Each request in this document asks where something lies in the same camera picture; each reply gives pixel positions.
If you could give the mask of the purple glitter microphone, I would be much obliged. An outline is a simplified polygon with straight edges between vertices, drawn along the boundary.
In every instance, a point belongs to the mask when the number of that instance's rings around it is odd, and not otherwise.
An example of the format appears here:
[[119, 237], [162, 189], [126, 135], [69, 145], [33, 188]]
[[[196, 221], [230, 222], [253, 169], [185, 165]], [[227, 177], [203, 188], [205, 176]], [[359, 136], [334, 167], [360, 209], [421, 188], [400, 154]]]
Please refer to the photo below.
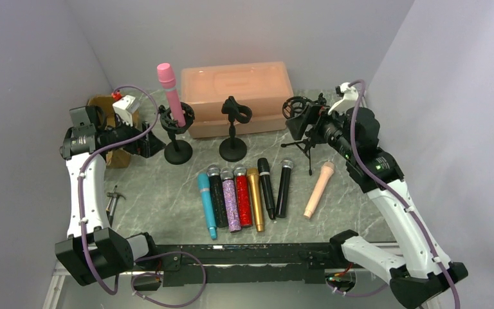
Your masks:
[[220, 176], [223, 184], [224, 202], [228, 219], [228, 229], [231, 233], [239, 232], [241, 230], [241, 222], [237, 207], [237, 197], [233, 171], [229, 167], [224, 167], [221, 169]]

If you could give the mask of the brown cardboard box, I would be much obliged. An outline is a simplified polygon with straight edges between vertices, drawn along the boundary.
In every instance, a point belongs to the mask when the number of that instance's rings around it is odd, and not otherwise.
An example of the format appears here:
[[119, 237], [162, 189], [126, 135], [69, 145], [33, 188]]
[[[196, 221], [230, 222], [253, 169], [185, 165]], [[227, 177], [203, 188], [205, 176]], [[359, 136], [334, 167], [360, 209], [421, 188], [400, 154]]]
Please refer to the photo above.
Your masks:
[[[88, 100], [88, 106], [96, 107], [100, 125], [97, 127], [96, 149], [103, 148], [107, 144], [114, 144], [116, 141], [107, 141], [109, 132], [118, 128], [119, 133], [125, 132], [125, 124], [115, 115], [113, 104], [116, 102], [112, 95], [97, 95]], [[114, 148], [102, 151], [100, 155], [105, 159], [108, 169], [123, 169], [129, 166], [131, 157], [138, 155], [141, 147], [139, 140], [121, 148]]]

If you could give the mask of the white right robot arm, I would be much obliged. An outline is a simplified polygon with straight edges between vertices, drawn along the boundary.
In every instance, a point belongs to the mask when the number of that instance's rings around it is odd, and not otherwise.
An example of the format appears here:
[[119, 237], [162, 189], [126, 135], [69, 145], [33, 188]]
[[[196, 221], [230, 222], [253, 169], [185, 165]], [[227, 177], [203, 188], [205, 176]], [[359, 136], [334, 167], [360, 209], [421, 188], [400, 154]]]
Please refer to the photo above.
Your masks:
[[283, 104], [294, 143], [303, 151], [327, 144], [345, 159], [349, 176], [375, 204], [390, 227], [401, 255], [373, 245], [353, 230], [329, 241], [334, 263], [359, 265], [389, 285], [405, 308], [420, 308], [468, 276], [463, 263], [452, 261], [423, 223], [395, 158], [379, 145], [380, 123], [360, 107], [339, 114], [304, 97]]

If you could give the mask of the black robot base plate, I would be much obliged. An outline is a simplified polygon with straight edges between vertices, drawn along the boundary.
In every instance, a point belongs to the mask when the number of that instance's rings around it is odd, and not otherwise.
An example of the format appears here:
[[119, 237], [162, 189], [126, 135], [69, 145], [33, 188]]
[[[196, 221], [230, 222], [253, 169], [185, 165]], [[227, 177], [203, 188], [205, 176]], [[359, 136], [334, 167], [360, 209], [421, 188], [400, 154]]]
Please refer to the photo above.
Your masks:
[[159, 257], [134, 266], [157, 271], [164, 287], [206, 283], [301, 281], [324, 284], [327, 277], [356, 269], [336, 259], [328, 243], [158, 245]]

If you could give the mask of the blue plastic microphone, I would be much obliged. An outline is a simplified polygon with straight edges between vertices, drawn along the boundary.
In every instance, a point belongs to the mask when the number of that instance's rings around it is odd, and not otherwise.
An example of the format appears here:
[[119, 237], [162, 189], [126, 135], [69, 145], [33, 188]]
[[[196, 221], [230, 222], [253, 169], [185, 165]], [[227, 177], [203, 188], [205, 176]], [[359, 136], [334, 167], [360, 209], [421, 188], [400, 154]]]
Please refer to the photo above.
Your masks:
[[217, 224], [215, 221], [212, 199], [210, 195], [210, 182], [208, 176], [205, 173], [198, 174], [197, 186], [201, 195], [201, 201], [203, 205], [203, 211], [205, 215], [205, 222], [208, 233], [212, 240], [216, 240]]

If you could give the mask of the gold microphone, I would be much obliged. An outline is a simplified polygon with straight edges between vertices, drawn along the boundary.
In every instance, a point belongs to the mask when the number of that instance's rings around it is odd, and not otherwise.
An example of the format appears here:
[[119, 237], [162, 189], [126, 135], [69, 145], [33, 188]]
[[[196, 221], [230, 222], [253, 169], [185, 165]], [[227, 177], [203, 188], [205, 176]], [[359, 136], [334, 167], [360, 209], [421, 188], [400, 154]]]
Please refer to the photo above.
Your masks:
[[261, 190], [259, 187], [259, 172], [254, 167], [249, 168], [246, 171], [246, 177], [250, 190], [255, 229], [257, 232], [264, 232], [264, 213], [262, 209]]

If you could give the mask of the black silver-head microphone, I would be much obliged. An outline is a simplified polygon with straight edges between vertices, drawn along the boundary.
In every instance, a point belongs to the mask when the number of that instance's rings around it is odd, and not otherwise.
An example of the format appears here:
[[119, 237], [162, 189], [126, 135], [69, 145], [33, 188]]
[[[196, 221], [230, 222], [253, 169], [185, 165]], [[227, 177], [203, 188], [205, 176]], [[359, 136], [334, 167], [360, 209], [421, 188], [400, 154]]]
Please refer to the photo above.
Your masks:
[[291, 181], [291, 172], [293, 170], [293, 161], [289, 158], [285, 158], [281, 161], [281, 174], [278, 190], [278, 198], [276, 204], [276, 217], [285, 218], [288, 206], [288, 196]]

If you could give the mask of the black glitter microphone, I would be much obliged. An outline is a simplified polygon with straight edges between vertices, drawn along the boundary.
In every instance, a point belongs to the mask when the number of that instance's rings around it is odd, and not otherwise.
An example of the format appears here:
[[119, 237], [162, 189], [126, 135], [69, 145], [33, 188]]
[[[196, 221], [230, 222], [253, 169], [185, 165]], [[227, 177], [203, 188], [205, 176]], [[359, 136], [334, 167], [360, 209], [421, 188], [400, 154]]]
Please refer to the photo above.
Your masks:
[[207, 169], [207, 176], [210, 184], [210, 196], [214, 210], [215, 222], [218, 228], [228, 226], [228, 217], [223, 192], [223, 181], [221, 179], [221, 170], [217, 165], [210, 165]]

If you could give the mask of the black clip round-base stand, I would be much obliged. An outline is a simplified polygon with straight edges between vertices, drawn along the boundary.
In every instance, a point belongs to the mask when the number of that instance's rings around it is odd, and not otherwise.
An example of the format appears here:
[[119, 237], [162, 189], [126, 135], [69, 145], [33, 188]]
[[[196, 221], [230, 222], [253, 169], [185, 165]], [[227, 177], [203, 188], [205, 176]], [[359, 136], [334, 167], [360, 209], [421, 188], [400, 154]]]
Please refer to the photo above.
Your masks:
[[239, 104], [233, 96], [229, 96], [222, 108], [221, 113], [228, 115], [229, 137], [223, 140], [219, 146], [219, 154], [227, 162], [238, 162], [247, 153], [247, 146], [243, 140], [236, 137], [235, 123], [248, 124], [252, 118], [252, 111], [248, 106]]

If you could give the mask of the red glitter microphone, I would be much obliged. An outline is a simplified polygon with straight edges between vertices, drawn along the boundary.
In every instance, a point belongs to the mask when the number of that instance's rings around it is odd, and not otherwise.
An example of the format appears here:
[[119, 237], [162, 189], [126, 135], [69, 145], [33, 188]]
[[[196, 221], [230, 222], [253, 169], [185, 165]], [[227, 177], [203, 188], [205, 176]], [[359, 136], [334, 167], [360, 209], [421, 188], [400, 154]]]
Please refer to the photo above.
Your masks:
[[238, 165], [234, 168], [233, 173], [235, 176], [239, 221], [242, 228], [248, 228], [253, 225], [253, 219], [250, 205], [250, 193], [246, 177], [246, 168], [242, 165]]

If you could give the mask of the slim black microphone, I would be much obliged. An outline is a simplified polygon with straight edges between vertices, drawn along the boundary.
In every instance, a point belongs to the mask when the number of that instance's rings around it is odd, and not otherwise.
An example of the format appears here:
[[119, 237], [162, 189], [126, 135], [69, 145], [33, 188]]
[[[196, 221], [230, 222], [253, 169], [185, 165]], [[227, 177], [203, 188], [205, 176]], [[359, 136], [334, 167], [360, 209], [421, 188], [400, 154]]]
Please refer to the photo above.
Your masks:
[[264, 196], [264, 204], [270, 220], [276, 219], [276, 207], [273, 197], [273, 189], [270, 177], [270, 165], [264, 157], [257, 160], [257, 168], [261, 182], [262, 193]]

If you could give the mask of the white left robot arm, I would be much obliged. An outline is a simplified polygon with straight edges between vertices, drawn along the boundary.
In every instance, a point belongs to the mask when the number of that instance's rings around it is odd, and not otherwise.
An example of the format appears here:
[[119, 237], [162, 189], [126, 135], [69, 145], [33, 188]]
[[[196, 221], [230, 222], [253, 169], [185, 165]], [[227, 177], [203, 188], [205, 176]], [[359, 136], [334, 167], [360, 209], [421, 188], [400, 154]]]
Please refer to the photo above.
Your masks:
[[114, 124], [107, 125], [104, 110], [81, 106], [69, 111], [73, 125], [66, 131], [60, 155], [71, 184], [71, 216], [66, 239], [55, 244], [55, 255], [81, 286], [132, 270], [135, 262], [156, 253], [149, 233], [125, 238], [113, 230], [106, 213], [105, 156], [122, 148], [132, 155], [150, 158], [165, 143], [148, 133], [138, 111], [116, 108]]

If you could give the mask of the pink microphone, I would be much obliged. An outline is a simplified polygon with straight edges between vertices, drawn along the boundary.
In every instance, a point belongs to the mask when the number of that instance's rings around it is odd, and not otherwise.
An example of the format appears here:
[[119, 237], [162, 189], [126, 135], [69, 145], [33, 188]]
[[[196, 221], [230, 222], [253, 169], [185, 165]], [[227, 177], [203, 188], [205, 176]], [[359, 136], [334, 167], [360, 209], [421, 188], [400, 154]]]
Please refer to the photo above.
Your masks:
[[185, 116], [183, 114], [182, 105], [176, 89], [176, 76], [171, 64], [164, 62], [156, 67], [158, 80], [165, 90], [165, 95], [171, 110], [174, 120], [177, 121], [179, 127], [186, 125]]

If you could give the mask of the black tripod shock mount stand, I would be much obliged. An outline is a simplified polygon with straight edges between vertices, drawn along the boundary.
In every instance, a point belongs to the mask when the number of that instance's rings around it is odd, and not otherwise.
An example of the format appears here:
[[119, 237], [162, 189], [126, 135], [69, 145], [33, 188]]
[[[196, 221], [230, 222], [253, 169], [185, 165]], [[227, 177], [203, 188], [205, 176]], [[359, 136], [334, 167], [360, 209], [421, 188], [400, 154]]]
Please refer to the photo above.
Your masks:
[[323, 93], [319, 93], [316, 100], [303, 96], [290, 97], [282, 105], [286, 128], [291, 134], [293, 142], [281, 144], [280, 146], [297, 146], [308, 159], [308, 174], [310, 176], [313, 175], [311, 150], [317, 145], [316, 138], [313, 137], [313, 129], [317, 126], [326, 107], [327, 100]]

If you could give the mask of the peach beige microphone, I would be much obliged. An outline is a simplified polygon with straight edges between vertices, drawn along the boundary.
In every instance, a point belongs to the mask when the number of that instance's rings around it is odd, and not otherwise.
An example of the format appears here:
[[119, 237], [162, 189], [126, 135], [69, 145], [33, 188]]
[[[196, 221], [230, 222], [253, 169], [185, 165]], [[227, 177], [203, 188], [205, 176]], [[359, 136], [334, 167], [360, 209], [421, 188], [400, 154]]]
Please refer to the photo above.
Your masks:
[[328, 184], [329, 179], [334, 174], [335, 165], [334, 163], [328, 161], [321, 166], [320, 174], [314, 189], [308, 199], [307, 205], [304, 209], [303, 216], [307, 219], [310, 219], [312, 215], [315, 213], [318, 203], [324, 193], [324, 190]]

